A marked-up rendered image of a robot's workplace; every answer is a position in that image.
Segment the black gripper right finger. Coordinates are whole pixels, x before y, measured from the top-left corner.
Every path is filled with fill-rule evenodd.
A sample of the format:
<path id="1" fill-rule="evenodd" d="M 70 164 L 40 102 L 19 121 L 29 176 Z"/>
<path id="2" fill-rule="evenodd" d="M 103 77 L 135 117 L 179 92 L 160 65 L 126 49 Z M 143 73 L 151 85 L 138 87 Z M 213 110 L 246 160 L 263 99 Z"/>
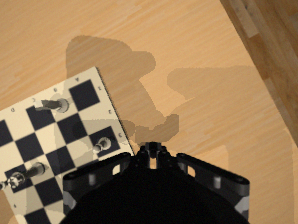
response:
<path id="1" fill-rule="evenodd" d="M 188 166 L 195 177 L 188 174 Z M 185 153 L 171 156 L 161 142 L 156 142 L 156 169 L 162 168 L 163 177 L 188 182 L 188 177 L 205 185 L 227 199 L 248 221 L 250 181 L 243 176 L 195 158 Z"/>

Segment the black and cream chessboard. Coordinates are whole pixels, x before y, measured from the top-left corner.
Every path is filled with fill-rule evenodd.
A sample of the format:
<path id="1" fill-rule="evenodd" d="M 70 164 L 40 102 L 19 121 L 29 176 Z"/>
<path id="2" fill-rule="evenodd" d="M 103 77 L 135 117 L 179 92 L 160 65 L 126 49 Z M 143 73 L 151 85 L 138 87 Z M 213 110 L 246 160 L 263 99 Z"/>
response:
<path id="1" fill-rule="evenodd" d="M 38 100 L 65 99 L 64 113 L 36 111 Z M 112 144 L 95 154 L 103 137 Z M 45 166 L 18 187 L 3 189 L 19 224 L 59 224 L 63 176 L 122 152 L 135 155 L 97 67 L 92 67 L 0 111 L 0 181 Z"/>

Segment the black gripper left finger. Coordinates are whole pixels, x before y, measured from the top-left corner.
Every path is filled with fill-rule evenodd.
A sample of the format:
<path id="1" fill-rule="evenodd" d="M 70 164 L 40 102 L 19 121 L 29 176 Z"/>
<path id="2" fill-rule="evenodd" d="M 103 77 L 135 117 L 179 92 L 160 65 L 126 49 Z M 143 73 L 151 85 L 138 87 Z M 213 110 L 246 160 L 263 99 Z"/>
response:
<path id="1" fill-rule="evenodd" d="M 120 172 L 113 174 L 118 165 Z M 150 168 L 150 142 L 142 145 L 136 155 L 122 152 L 65 174 L 62 178 L 63 214 L 68 214 L 85 194 L 121 174 L 120 181 L 144 177 L 145 168 Z"/>

